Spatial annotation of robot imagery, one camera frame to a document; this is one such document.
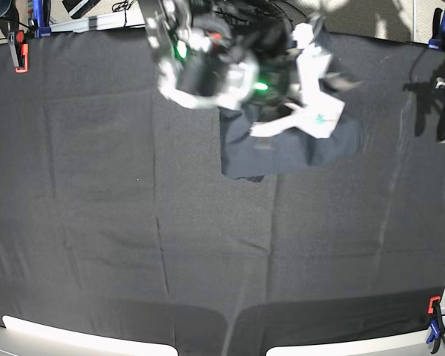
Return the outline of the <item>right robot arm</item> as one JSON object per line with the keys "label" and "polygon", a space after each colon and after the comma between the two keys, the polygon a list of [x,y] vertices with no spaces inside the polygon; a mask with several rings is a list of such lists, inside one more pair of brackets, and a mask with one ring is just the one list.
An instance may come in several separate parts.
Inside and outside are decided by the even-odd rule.
{"label": "right robot arm", "polygon": [[332,70],[320,42],[323,16],[295,24],[283,1],[141,1],[159,92],[184,108],[288,109],[258,120],[254,137],[298,129],[316,139],[334,132],[357,81]]}

